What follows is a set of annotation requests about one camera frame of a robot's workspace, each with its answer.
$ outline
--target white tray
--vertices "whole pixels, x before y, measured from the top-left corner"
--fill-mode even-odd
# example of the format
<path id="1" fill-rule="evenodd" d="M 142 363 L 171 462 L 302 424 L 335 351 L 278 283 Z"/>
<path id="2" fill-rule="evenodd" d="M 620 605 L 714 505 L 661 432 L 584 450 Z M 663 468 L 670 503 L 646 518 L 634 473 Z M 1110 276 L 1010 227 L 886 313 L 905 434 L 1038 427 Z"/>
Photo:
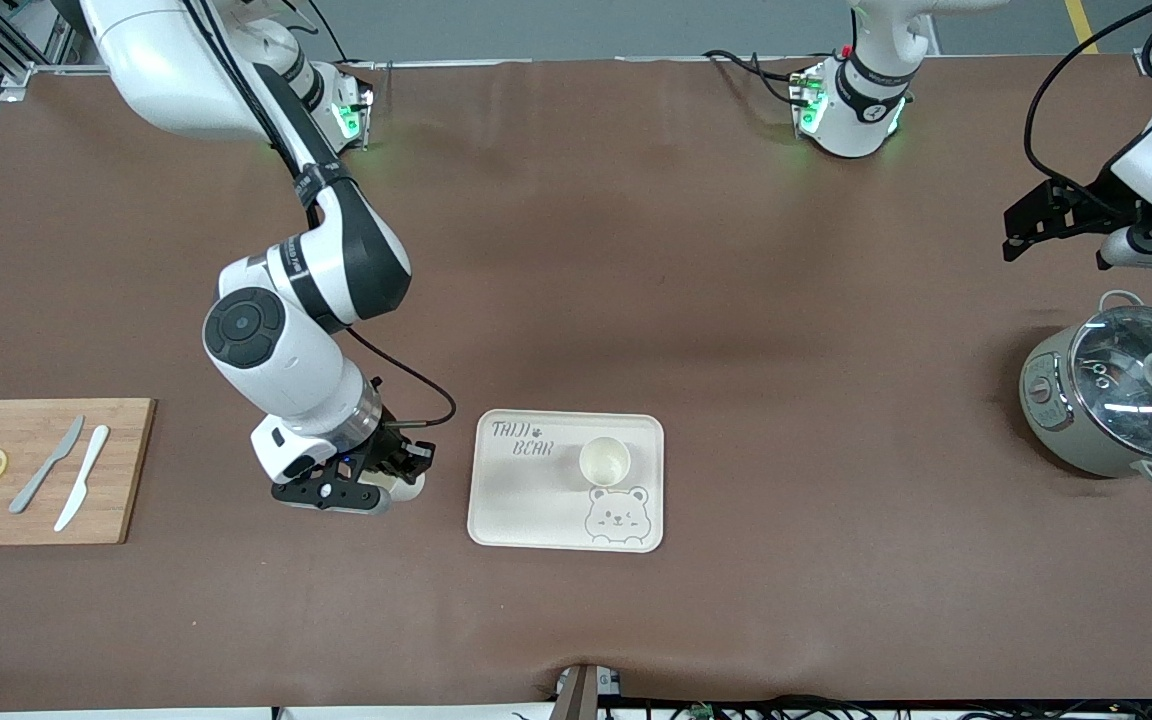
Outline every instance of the white tray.
<path id="1" fill-rule="evenodd" d="M 630 473 L 608 488 L 579 470 L 581 447 L 598 437 L 630 448 Z M 493 546 L 652 552 L 664 537 L 664 429 L 650 415 L 488 410 L 468 530 Z"/>

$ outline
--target white cup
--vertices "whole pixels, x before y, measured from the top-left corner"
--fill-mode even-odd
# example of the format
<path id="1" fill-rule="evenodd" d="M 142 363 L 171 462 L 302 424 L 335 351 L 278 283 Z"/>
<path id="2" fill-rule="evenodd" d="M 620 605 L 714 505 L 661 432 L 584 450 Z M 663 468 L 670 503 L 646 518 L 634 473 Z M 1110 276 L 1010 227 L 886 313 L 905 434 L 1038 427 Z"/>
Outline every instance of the white cup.
<path id="1" fill-rule="evenodd" d="M 591 439 L 581 448 L 579 472 L 598 487 L 612 487 L 630 473 L 630 448 L 613 437 Z"/>

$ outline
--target gray floor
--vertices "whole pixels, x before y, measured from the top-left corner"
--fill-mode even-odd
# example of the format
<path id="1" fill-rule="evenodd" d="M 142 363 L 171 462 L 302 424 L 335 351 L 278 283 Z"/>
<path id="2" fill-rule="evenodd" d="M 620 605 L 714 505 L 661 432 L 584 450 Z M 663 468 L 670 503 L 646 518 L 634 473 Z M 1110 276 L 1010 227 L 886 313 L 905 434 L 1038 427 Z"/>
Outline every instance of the gray floor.
<path id="1" fill-rule="evenodd" d="M 316 0 L 349 58 L 378 61 L 824 53 L 850 41 L 844 0 Z M 1092 28 L 1144 0 L 1083 0 Z M 293 0 L 317 20 L 310 3 Z M 293 23 L 289 15 L 285 22 Z M 1152 22 L 1100 41 L 1128 53 Z M 1000 10 L 937 20 L 947 55 L 1064 54 L 1078 38 L 1064 0 L 1011 0 Z M 338 59 L 326 32 L 300 33 L 311 58 Z"/>

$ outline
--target knife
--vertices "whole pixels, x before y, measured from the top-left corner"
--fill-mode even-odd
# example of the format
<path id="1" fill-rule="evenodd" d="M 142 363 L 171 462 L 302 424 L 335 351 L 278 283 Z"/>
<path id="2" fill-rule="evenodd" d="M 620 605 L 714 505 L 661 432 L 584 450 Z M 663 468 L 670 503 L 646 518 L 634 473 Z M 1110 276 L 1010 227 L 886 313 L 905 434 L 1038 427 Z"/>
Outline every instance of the knife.
<path id="1" fill-rule="evenodd" d="M 78 433 L 83 432 L 83 416 L 79 415 L 74 418 L 74 424 L 69 425 L 69 430 L 65 433 L 63 438 L 60 438 L 60 445 L 56 446 L 55 450 L 51 452 L 51 457 L 38 468 L 37 473 L 33 473 L 33 478 L 29 479 L 29 483 L 15 498 L 12 499 L 12 505 L 8 506 L 8 511 L 12 514 L 20 515 L 21 511 L 29 506 L 29 501 L 33 500 L 33 493 L 38 492 L 38 486 L 41 486 L 41 480 L 47 477 L 51 471 L 51 467 L 56 462 L 65 460 L 65 456 L 69 455 L 69 450 L 73 450 L 74 444 L 78 441 Z"/>
<path id="2" fill-rule="evenodd" d="M 105 447 L 105 438 L 109 437 L 109 425 L 96 425 L 92 430 L 92 439 L 88 441 L 88 455 L 83 456 L 83 467 L 78 469 L 78 479 L 74 480 L 74 488 L 69 491 L 69 500 L 65 501 L 65 508 L 56 518 L 55 532 L 65 530 L 65 525 L 74 520 L 74 513 L 78 511 L 84 498 L 88 497 L 88 475 L 91 475 L 92 465 L 96 464 L 96 456 L 100 455 L 101 447 Z"/>

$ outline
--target pot control panel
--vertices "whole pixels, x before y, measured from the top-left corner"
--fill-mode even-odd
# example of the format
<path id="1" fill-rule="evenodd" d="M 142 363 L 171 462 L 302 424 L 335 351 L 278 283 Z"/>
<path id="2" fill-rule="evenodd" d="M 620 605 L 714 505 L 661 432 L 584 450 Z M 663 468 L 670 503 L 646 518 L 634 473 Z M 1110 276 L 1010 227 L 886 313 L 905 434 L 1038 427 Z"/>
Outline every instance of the pot control panel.
<path id="1" fill-rule="evenodd" d="M 1025 365 L 1020 378 L 1020 396 L 1025 411 L 1039 427 L 1058 432 L 1074 422 L 1074 407 L 1060 382 L 1060 355 L 1044 353 Z"/>

